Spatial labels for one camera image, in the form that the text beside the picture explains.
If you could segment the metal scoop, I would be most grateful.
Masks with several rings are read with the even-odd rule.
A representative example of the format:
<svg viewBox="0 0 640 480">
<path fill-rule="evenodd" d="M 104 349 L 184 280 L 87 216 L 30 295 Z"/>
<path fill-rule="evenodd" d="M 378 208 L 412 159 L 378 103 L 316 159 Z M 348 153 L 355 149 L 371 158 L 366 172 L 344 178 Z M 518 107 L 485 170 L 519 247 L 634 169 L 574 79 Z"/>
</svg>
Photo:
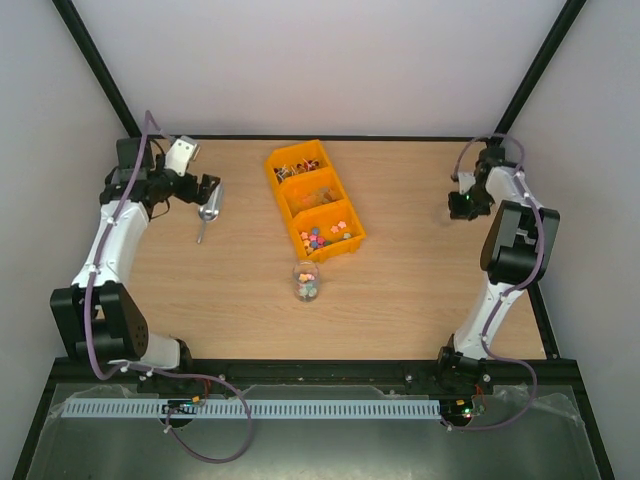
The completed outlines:
<svg viewBox="0 0 640 480">
<path fill-rule="evenodd" d="M 215 221 L 219 215 L 222 208 L 222 202 L 224 198 L 224 185 L 220 183 L 217 185 L 207 202 L 199 207 L 198 215 L 201 220 L 201 226 L 199 229 L 198 237 L 196 242 L 201 244 L 203 238 L 205 236 L 207 225 L 213 221 Z"/>
</svg>

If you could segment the yellow bin with lollipops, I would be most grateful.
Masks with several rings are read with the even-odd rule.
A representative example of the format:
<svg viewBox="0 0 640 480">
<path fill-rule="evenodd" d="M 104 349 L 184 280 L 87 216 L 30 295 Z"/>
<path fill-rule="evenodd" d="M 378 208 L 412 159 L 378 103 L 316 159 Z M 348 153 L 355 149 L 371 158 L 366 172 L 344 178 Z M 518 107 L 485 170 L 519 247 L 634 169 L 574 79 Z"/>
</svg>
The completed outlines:
<svg viewBox="0 0 640 480">
<path fill-rule="evenodd" d="M 312 192 L 332 181 L 331 162 L 317 139 L 273 150 L 264 171 L 275 198 L 288 190 Z"/>
</svg>

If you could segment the yellow bin with star candies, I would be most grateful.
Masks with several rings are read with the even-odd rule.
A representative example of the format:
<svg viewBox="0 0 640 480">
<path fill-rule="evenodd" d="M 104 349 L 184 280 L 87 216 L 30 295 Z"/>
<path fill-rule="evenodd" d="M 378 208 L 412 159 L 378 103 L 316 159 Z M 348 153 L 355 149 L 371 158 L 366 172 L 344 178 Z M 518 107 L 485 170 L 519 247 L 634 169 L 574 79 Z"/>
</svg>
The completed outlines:
<svg viewBox="0 0 640 480">
<path fill-rule="evenodd" d="M 298 259 L 315 263 L 355 253 L 366 238 L 348 200 L 304 210 L 288 221 L 287 229 Z"/>
</svg>

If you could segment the clear glass jar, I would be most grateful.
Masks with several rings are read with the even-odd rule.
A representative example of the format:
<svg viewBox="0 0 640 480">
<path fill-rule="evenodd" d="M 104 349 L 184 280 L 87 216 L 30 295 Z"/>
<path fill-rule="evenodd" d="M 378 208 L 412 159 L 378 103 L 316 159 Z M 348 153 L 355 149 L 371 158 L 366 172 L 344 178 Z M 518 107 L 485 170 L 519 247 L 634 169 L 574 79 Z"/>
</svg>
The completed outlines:
<svg viewBox="0 0 640 480">
<path fill-rule="evenodd" d="M 292 270 L 293 292 L 303 302 L 318 297 L 320 275 L 317 265 L 309 260 L 298 261 Z"/>
</svg>

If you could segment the clear glass jar lid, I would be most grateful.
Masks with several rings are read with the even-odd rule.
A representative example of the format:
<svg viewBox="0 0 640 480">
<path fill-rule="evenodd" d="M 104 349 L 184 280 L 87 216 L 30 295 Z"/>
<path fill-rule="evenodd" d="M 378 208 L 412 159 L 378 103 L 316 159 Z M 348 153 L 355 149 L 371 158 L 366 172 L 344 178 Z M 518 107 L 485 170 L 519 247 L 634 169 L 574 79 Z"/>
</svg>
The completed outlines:
<svg viewBox="0 0 640 480">
<path fill-rule="evenodd" d="M 432 215 L 433 222 L 439 228 L 450 227 L 453 220 L 450 218 L 450 212 L 446 206 L 437 207 Z"/>
</svg>

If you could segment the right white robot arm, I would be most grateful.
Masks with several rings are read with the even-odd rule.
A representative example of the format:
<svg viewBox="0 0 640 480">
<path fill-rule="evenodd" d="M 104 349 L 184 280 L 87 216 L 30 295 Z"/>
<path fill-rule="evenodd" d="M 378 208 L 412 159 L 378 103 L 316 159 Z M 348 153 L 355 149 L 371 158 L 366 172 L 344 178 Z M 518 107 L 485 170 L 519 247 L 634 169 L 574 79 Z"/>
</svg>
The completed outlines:
<svg viewBox="0 0 640 480">
<path fill-rule="evenodd" d="M 471 173 L 456 166 L 452 179 L 458 189 L 448 196 L 451 219 L 471 221 L 496 210 L 480 254 L 482 288 L 437 359 L 436 381 L 455 392 L 484 380 L 483 362 L 509 309 L 546 272 L 560 214 L 535 198 L 522 164 L 508 160 L 502 146 L 482 149 Z"/>
</svg>

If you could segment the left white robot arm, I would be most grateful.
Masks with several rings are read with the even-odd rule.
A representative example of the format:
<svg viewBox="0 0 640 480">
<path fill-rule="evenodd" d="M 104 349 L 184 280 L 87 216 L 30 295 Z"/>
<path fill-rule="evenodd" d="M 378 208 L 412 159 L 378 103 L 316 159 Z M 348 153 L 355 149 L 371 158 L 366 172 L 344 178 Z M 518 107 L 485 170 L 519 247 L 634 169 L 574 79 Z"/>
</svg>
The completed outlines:
<svg viewBox="0 0 640 480">
<path fill-rule="evenodd" d="M 52 292 L 50 308 L 68 358 L 89 365 L 99 379 L 130 368 L 147 377 L 188 370 L 193 360 L 186 342 L 153 333 L 127 283 L 155 207 L 173 198 L 196 204 L 207 224 L 219 215 L 223 186 L 216 176 L 189 173 L 199 146 L 187 136 L 168 149 L 153 139 L 124 138 L 116 153 L 89 254 L 70 286 Z"/>
</svg>

